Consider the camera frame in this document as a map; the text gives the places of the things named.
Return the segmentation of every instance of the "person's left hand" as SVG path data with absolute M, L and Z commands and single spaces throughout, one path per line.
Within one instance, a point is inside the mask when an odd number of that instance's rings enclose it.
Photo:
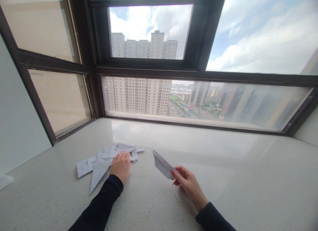
M 121 151 L 114 157 L 112 166 L 110 167 L 110 174 L 117 176 L 123 184 L 128 180 L 130 174 L 130 154 L 126 151 Z

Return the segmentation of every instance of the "countertop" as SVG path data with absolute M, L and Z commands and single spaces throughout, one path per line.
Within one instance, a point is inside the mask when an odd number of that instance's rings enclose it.
M 104 146 L 146 149 L 115 202 L 105 230 L 202 230 L 180 187 L 154 165 L 158 151 L 197 177 L 237 230 L 315 230 L 318 147 L 294 138 L 100 118 L 8 175 L 0 191 L 0 230 L 68 230 L 99 192 L 77 163 Z

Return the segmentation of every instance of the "black sleeve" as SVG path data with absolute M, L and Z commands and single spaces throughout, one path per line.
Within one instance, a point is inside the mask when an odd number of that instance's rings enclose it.
M 124 185 L 121 180 L 115 175 L 110 175 L 98 195 L 96 195 L 69 231 L 104 231 L 113 204 L 123 189 Z
M 207 230 L 219 230 L 219 231 L 235 231 L 222 215 L 216 210 L 214 205 L 209 202 L 206 207 L 201 210 L 195 217 L 195 220 Z

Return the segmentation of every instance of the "finger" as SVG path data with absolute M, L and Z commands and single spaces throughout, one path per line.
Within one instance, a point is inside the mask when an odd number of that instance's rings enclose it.
M 179 172 L 183 177 L 186 177 L 185 172 L 181 171 L 181 170 L 177 170 L 177 172 Z
M 120 159 L 120 156 L 122 155 L 122 152 L 123 151 L 121 151 L 117 156 L 115 156 L 116 161 Z
M 116 156 L 113 158 L 113 161 L 112 161 L 112 165 L 115 164 L 115 158 Z
M 181 175 L 179 175 L 179 173 L 175 171 L 171 171 L 171 174 L 181 185 L 185 183 L 186 179 L 184 179 Z
M 175 180 L 172 185 L 179 186 L 180 183 L 179 183 L 179 181 Z
M 122 153 L 122 155 L 120 156 L 120 158 L 125 158 L 125 156 L 126 156 L 126 150 L 124 150 L 124 152 Z
M 126 153 L 125 159 L 129 160 L 130 152 Z
M 189 170 L 185 168 L 184 166 L 176 166 L 175 169 L 177 171 L 182 171 L 183 173 L 189 172 Z

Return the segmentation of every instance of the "glass pane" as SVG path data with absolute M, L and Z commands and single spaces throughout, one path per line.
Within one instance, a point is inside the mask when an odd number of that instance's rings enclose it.
M 67 0 L 0 0 L 19 48 L 80 63 Z
M 103 77 L 107 113 L 281 131 L 312 90 L 304 87 Z
M 207 71 L 318 75 L 318 0 L 225 0 Z
M 192 5 L 110 8 L 113 57 L 183 59 Z
M 83 75 L 29 73 L 56 136 L 92 118 Z

